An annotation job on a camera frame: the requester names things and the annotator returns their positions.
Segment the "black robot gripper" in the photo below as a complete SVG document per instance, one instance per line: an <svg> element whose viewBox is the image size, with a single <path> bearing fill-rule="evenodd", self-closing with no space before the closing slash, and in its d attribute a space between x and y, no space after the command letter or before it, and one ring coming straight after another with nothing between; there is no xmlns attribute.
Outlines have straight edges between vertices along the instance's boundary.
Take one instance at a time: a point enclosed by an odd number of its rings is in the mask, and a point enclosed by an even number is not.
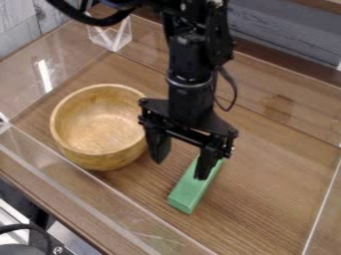
<svg viewBox="0 0 341 255"><path fill-rule="evenodd" d="M200 83L168 80L168 84L167 99L139 99L139 124L145 131L149 155L155 163L161 163L173 138L196 146L193 178L205 180L216 162L231 156L238 130L212 109L215 80Z"/></svg>

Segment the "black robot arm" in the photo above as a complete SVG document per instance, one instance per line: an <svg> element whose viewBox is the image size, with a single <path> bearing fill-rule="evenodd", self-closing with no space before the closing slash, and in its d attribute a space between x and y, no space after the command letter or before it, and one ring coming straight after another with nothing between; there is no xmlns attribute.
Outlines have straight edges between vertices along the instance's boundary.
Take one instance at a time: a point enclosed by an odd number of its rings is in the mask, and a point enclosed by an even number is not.
<svg viewBox="0 0 341 255"><path fill-rule="evenodd" d="M199 148L192 177L208 178L216 162L231 156L236 128L216 114L216 78L231 79L223 65L232 59L227 0L100 0L128 10L151 6L161 16L169 49L168 97L139 100L149 155L163 162L176 138Z"/></svg>

